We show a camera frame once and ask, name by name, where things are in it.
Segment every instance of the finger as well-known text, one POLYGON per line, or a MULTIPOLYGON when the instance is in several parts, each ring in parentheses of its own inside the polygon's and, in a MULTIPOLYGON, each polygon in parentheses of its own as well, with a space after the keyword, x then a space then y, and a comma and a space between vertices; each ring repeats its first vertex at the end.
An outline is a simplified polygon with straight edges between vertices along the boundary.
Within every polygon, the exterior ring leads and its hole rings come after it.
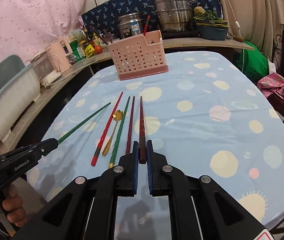
POLYGON ((10 186, 9 186, 9 197, 15 198, 15 197, 18 196, 18 193, 19 192, 18 192, 17 187, 13 184, 10 184, 10 186))
POLYGON ((23 218, 20 222, 15 223, 15 225, 19 228, 21 228, 22 226, 24 226, 29 220, 27 219, 27 217, 23 218))
POLYGON ((23 200, 20 196, 17 196, 15 198, 7 198, 3 200, 2 206, 6 211, 11 211, 17 208, 22 207, 23 200))
POLYGON ((12 224, 18 223, 22 221, 26 216, 26 212, 24 208, 18 208, 13 210, 7 215, 8 221, 12 224))

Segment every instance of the pink fabric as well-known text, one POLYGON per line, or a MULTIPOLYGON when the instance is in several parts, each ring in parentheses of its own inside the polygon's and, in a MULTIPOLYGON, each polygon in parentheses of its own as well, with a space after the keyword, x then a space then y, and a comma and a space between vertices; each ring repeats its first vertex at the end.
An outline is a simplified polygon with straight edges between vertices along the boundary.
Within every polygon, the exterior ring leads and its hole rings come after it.
POLYGON ((277 73, 272 73, 263 77, 258 83, 257 88, 267 98, 271 94, 276 94, 284 100, 284 78, 277 73))
POLYGON ((18 55, 29 61, 81 25, 84 0, 0 0, 0 62, 18 55))

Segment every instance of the green chopstick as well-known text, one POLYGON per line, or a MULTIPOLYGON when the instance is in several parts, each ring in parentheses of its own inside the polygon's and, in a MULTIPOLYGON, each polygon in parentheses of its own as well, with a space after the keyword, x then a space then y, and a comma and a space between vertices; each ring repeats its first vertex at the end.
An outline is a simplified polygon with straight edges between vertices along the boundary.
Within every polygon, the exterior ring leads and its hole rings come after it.
POLYGON ((69 132, 67 132, 65 135, 63 135, 60 139, 58 139, 58 143, 61 144, 66 138, 68 138, 72 133, 74 133, 78 128, 80 128, 84 123, 86 123, 88 120, 90 120, 93 116, 95 116, 97 113, 101 112, 104 108, 106 108, 107 106, 109 106, 111 104, 111 102, 109 102, 108 104, 106 104, 105 106, 103 106, 102 108, 100 108, 99 110, 97 110, 95 113, 91 114, 87 119, 83 120, 82 122, 80 122, 76 127, 74 127, 73 129, 71 129, 69 132))
POLYGON ((121 123, 120 123, 120 127, 119 127, 119 130, 118 130, 118 134, 116 135, 116 140, 115 140, 115 143, 114 143, 114 148, 113 148, 112 156, 111 156, 110 163, 109 163, 109 169, 114 166, 115 159, 116 159, 116 154, 118 153, 118 148, 119 148, 119 144, 120 144, 121 133, 122 133, 122 130, 123 130, 124 120, 125 120, 126 112, 127 112, 127 110, 128 110, 130 98, 131 98, 131 97, 129 97, 129 98, 128 98, 128 101, 126 102, 125 110, 124 110, 124 113, 123 113, 123 118, 122 118, 121 123))

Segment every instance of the green bag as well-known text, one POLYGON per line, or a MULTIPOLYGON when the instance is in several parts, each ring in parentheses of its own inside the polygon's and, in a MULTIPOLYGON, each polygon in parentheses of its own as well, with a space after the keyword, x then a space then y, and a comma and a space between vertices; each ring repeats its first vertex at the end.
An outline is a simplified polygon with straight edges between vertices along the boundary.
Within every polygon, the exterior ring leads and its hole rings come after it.
POLYGON ((269 74, 269 63, 267 58, 259 52, 255 45, 248 41, 244 43, 255 48, 255 50, 242 49, 240 55, 235 57, 235 66, 247 76, 249 80, 253 83, 257 83, 269 74))

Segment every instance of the kitchen counter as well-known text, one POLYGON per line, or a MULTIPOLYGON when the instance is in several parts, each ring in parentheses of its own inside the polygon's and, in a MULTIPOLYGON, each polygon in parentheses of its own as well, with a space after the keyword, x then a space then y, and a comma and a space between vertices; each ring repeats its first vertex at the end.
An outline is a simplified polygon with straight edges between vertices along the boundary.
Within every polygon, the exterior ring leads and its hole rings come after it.
MULTIPOLYGON (((215 48, 230 48, 230 49, 248 49, 254 50, 251 46, 248 46, 245 43, 241 43, 235 40, 225 40, 225 41, 210 41, 202 38, 180 38, 180 39, 169 39, 163 40, 164 49, 174 49, 174 48, 194 48, 197 49, 207 47, 215 47, 215 48)), ((101 54, 96 55, 98 61, 103 62, 106 60, 112 59, 110 53, 102 52, 101 54)), ((39 114, 39 112, 44 108, 44 106, 72 79, 74 78, 82 69, 78 69, 74 71, 74 67, 71 67, 67 70, 65 74, 72 73, 68 77, 66 77, 61 82, 51 86, 49 89, 41 89, 40 98, 34 102, 31 106, 29 106, 26 111, 24 111, 23 115, 20 117, 16 125, 14 126, 12 133, 9 135, 8 139, 2 143, 0 142, 0 155, 4 154, 8 151, 12 151, 17 146, 19 140, 25 133, 26 129, 35 119, 35 117, 39 114)))

